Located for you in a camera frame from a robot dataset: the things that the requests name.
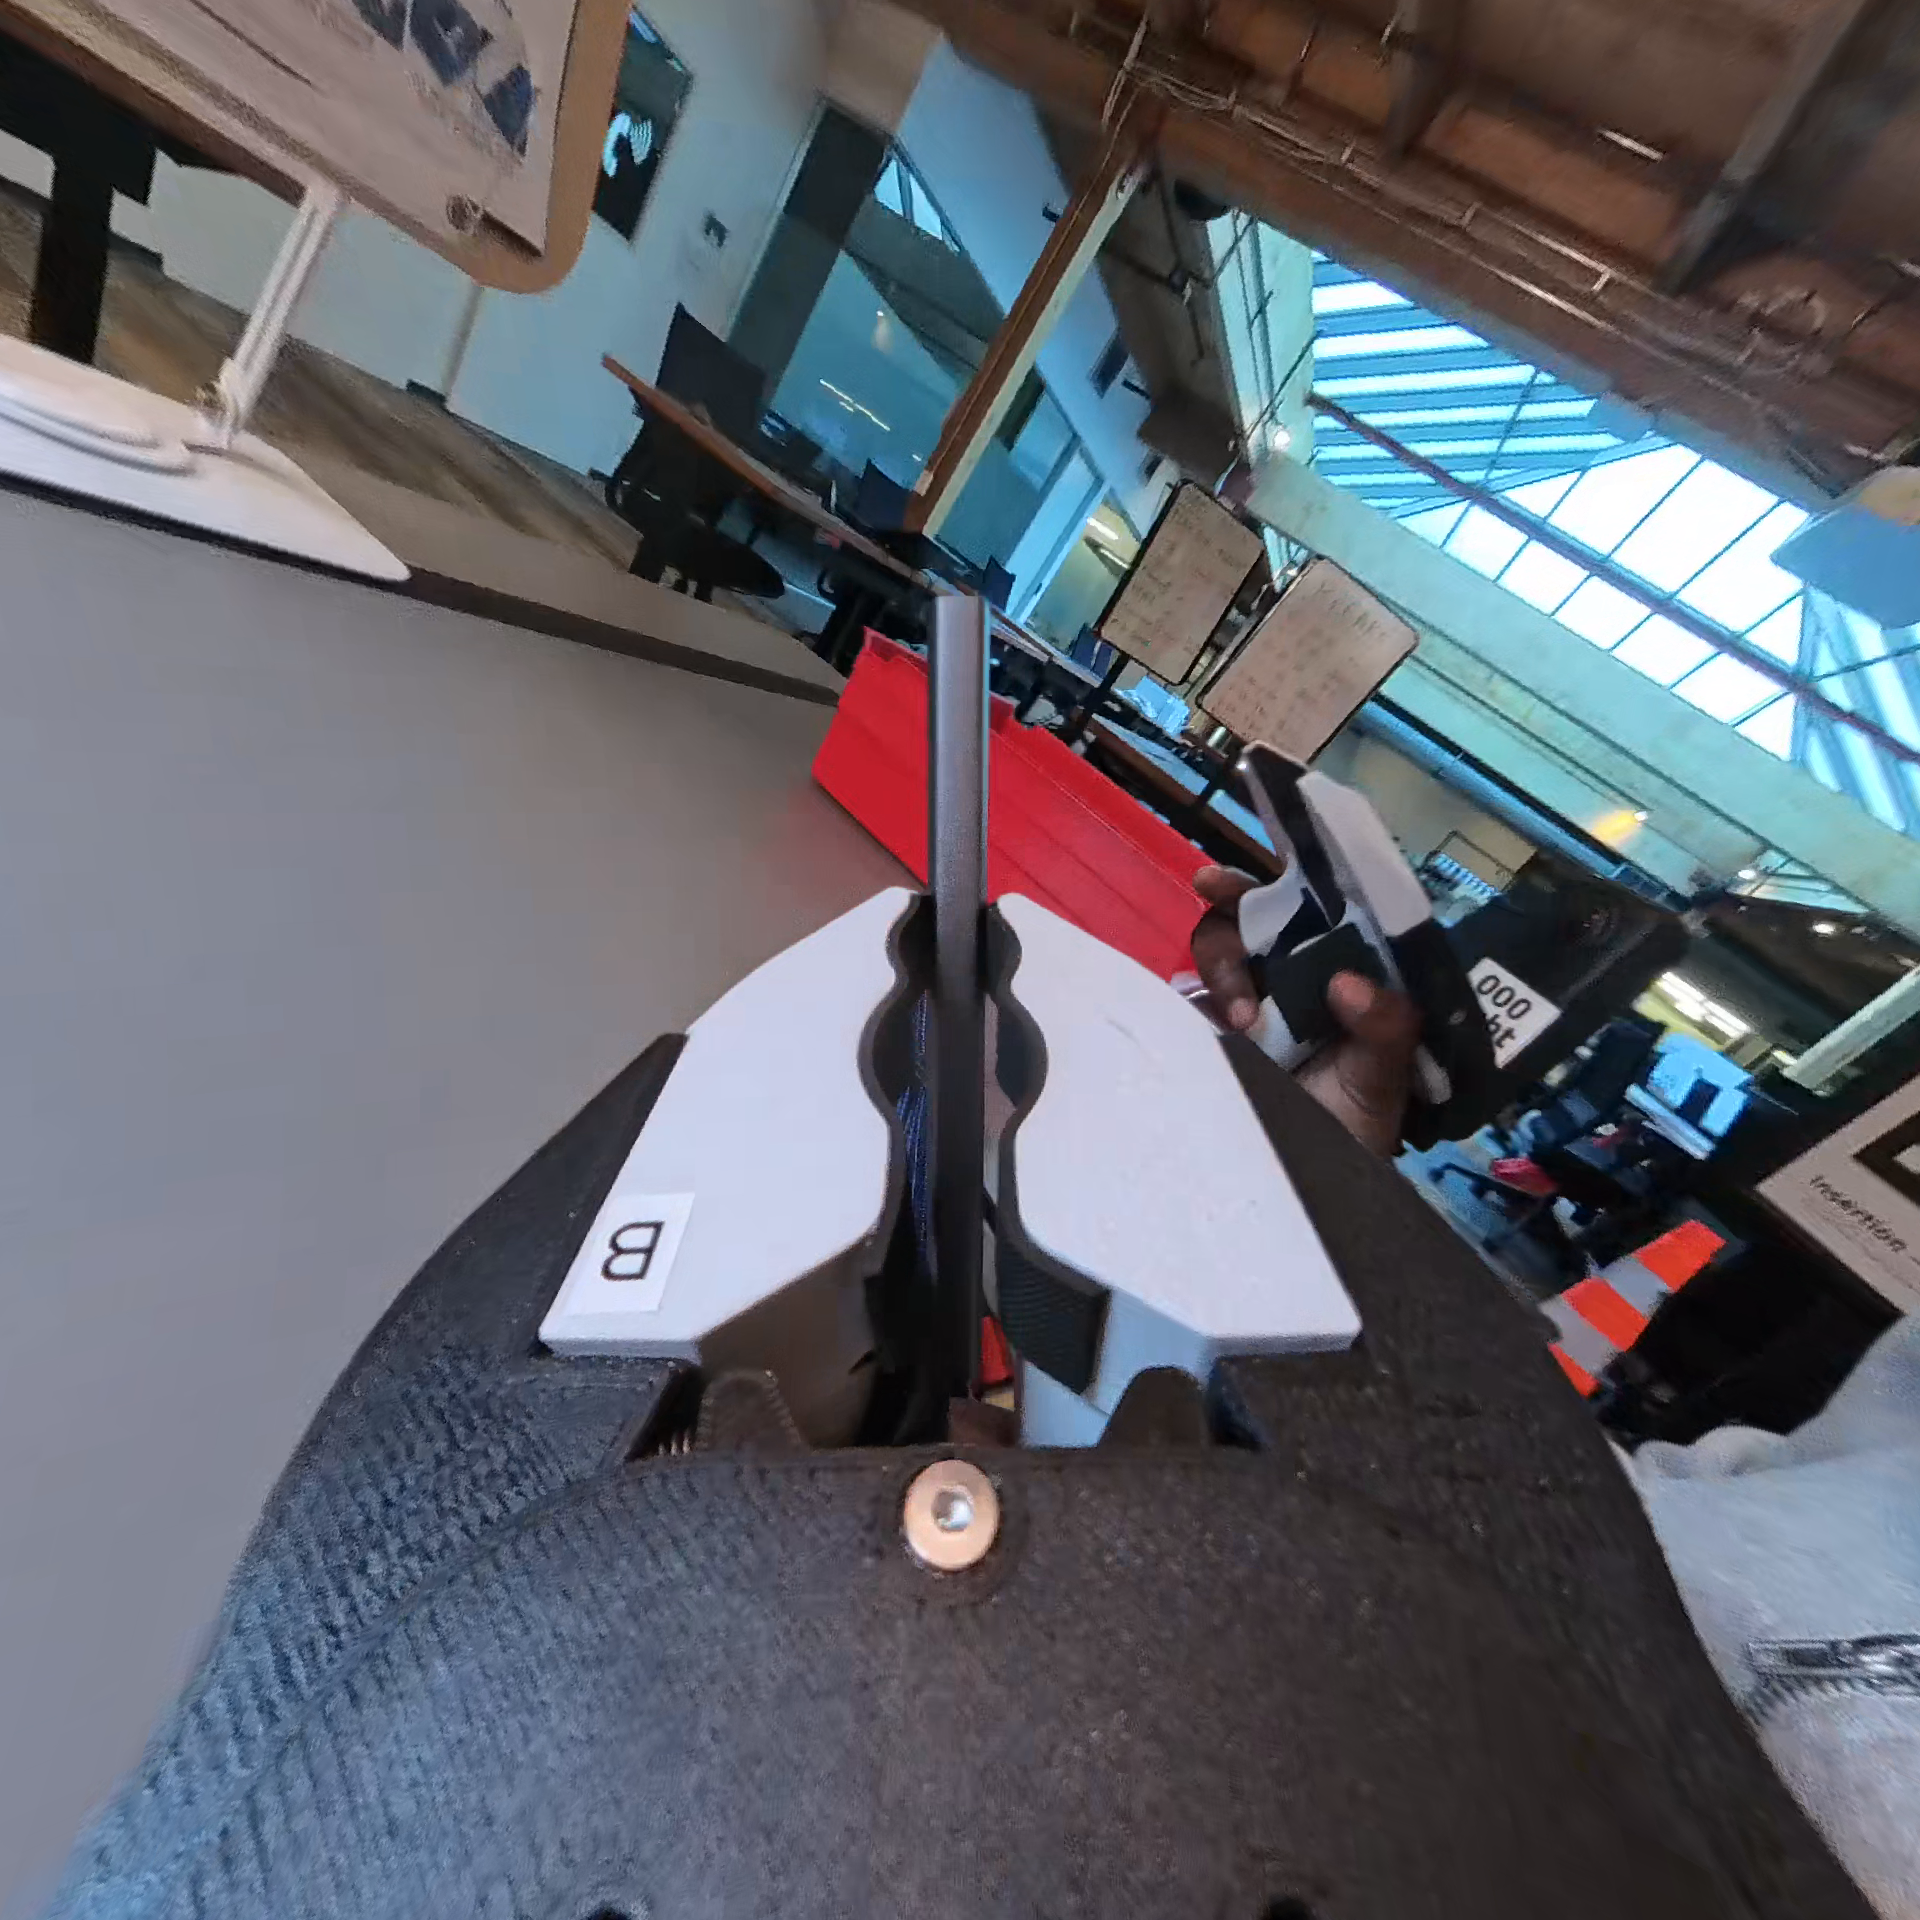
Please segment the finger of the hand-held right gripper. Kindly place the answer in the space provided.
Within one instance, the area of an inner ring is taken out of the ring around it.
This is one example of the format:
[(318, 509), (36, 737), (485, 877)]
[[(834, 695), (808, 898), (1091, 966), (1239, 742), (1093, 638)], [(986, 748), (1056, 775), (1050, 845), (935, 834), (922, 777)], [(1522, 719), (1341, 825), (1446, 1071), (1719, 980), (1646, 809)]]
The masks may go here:
[(1374, 805), (1350, 785), (1252, 742), (1239, 780), (1280, 876), (1239, 905), (1239, 940), (1256, 962), (1355, 929), (1381, 958), (1435, 962), (1442, 928)]

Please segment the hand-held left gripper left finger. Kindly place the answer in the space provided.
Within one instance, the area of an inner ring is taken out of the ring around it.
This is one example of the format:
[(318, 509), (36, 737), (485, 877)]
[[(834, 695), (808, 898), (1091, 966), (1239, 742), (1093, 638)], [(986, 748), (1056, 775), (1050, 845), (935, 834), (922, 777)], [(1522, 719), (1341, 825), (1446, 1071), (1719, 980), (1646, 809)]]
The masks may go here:
[(853, 1441), (903, 1186), (874, 1036), (919, 903), (870, 895), (696, 1017), (536, 1330), (552, 1356), (768, 1374), (812, 1444)]

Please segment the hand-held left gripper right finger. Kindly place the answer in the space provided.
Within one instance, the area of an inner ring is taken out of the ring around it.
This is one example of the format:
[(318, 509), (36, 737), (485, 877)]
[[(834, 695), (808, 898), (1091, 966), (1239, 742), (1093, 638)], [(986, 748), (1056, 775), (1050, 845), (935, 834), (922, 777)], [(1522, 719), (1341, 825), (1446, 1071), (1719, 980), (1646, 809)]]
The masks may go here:
[(1032, 898), (996, 901), (987, 934), (1021, 1441), (1087, 1448), (1147, 1374), (1347, 1353), (1360, 1312), (1211, 1021)]

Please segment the red plastic bin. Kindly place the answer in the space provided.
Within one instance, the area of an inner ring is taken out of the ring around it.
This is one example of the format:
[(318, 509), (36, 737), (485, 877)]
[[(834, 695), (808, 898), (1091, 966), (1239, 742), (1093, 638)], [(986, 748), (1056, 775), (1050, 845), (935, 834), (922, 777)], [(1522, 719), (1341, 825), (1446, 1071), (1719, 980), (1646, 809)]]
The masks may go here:
[[(927, 662), (864, 630), (812, 777), (880, 848), (927, 876)], [(1190, 969), (1205, 856), (1053, 734), (989, 696), (987, 895), (1028, 895), (1149, 973)]]

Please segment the slim grey usb hub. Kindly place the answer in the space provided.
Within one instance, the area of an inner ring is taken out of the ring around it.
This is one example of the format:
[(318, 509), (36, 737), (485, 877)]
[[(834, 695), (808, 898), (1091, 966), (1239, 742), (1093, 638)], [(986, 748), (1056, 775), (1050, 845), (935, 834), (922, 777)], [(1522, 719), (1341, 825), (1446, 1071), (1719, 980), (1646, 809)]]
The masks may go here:
[(986, 1236), (982, 921), (989, 852), (989, 613), (943, 594), (927, 644), (927, 1225), (940, 1400), (975, 1392)]

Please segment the person's right hand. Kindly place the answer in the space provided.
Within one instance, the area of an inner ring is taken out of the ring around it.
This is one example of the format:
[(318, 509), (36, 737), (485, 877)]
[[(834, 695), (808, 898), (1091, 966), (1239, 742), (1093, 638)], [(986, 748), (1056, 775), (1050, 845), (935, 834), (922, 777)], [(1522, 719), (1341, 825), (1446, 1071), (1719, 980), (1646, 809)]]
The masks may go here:
[[(1190, 886), (1206, 905), (1190, 933), (1190, 966), (1230, 1030), (1251, 1036), (1259, 1001), (1239, 933), (1239, 901), (1256, 876), (1202, 865)], [(1298, 1071), (1301, 1085), (1354, 1138), (1392, 1160), (1404, 1148), (1404, 1118), (1421, 1040), (1419, 1009), (1392, 988), (1354, 972), (1328, 983), (1328, 1014), (1338, 1040)]]

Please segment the whiteboard on stand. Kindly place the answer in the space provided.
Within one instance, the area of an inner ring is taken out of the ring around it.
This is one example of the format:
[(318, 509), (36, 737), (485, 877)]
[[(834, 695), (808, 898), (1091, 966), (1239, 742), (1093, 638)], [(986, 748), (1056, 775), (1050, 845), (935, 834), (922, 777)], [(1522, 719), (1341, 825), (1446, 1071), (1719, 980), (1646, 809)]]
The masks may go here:
[(1197, 710), (1244, 745), (1311, 764), (1418, 644), (1418, 626), (1344, 566), (1310, 560), (1197, 692)]
[(1256, 522), (1181, 479), (1154, 517), (1093, 632), (1165, 687), (1186, 684), (1251, 578), (1266, 572)]

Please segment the orange traffic cone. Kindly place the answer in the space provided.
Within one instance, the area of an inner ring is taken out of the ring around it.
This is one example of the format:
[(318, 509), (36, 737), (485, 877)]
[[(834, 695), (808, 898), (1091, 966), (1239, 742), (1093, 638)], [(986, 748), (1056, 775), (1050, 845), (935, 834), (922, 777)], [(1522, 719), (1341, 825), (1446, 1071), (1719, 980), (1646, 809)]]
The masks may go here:
[(1715, 1225), (1685, 1217), (1552, 1295), (1543, 1305), (1549, 1356), (1573, 1389), (1595, 1399), (1606, 1369), (1637, 1346), (1655, 1312), (1723, 1248)]

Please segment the framed code sign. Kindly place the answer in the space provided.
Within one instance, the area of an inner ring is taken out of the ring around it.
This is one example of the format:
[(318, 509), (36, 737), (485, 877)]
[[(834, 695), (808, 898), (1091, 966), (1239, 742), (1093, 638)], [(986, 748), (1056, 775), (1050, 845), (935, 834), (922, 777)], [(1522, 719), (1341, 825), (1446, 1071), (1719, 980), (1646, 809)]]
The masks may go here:
[(1768, 1172), (1760, 1199), (1898, 1313), (1915, 1313), (1918, 1078)]

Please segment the background desk with chairs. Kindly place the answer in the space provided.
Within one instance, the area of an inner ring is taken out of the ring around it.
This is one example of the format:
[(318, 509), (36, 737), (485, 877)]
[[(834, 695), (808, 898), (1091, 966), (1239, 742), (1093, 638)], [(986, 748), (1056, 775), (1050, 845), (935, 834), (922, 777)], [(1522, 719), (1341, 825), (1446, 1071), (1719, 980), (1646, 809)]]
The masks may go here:
[(640, 375), (611, 351), (600, 365), (635, 414), (604, 494), (638, 537), (663, 542), (667, 529), (693, 522), (718, 534), (722, 517), (746, 511), (754, 526), (779, 522), (812, 537), (854, 573), (882, 576), (903, 592), (940, 590), (930, 572), (909, 566), (772, 464), (760, 449), (764, 369), (684, 304), (667, 322), (655, 375)]

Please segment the wooden table black legs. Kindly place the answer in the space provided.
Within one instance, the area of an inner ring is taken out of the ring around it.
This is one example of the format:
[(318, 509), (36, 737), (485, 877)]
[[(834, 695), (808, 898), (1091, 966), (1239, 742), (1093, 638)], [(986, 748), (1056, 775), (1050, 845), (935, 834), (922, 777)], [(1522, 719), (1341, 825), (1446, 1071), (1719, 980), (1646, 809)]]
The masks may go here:
[(108, 4), (2, 4), (2, 122), (52, 161), (38, 221), (30, 340), (91, 362), (111, 252), (111, 202), (146, 202), (160, 156), (299, 202), (294, 164), (243, 114)]

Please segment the instruction sign board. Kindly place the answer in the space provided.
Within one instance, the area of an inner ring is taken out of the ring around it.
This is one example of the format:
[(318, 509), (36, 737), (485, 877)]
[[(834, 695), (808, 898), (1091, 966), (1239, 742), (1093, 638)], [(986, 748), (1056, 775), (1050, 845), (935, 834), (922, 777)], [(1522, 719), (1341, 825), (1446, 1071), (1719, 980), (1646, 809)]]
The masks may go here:
[(4, 4), (4, 128), (54, 137), (48, 202), (80, 214), (99, 304), (111, 196), (181, 153), (269, 188), (294, 220), (218, 375), (166, 400), (4, 335), (4, 484), (374, 585), (410, 566), (251, 430), (306, 282), (348, 207), (476, 285), (552, 287), (576, 263), (631, 6)]

